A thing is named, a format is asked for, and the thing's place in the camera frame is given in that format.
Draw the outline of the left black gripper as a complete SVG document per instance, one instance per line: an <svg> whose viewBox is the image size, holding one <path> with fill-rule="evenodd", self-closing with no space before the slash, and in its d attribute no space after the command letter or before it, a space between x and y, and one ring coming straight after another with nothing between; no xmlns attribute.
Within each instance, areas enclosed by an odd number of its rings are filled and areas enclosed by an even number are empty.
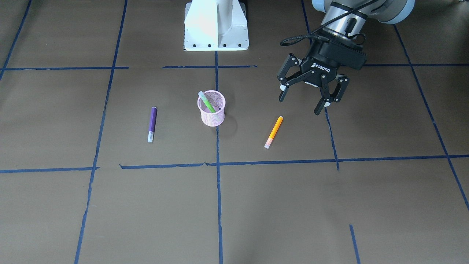
<svg viewBox="0 0 469 264"><path fill-rule="evenodd" d="M314 109L318 116L332 102L341 101L350 82L347 75L337 74L338 68L345 66L360 70L367 61L367 54L362 45L343 37L310 37L310 40L310 49L302 63L294 54L289 54L280 67L277 73L280 82L278 100L283 102L289 87L297 83L295 79L299 77L299 81L320 89L321 99ZM337 85L330 93L329 83L334 78Z"/></svg>

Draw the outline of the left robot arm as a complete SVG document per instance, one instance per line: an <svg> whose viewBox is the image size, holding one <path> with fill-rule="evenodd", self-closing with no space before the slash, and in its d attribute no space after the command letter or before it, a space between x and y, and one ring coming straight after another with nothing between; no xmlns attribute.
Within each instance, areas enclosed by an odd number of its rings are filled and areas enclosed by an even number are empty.
<svg viewBox="0 0 469 264"><path fill-rule="evenodd" d="M289 54L277 73L280 82L279 101L282 102L289 88L299 82L319 88L321 99L314 113L333 102L340 102L350 79L338 73L340 67L360 70L367 61L362 43L356 40L366 37L361 30L367 19L376 19L387 25L395 25L409 16L413 0L314 0L313 7L325 13L320 27L310 33L288 37L281 46L294 45L311 40L303 59Z"/></svg>

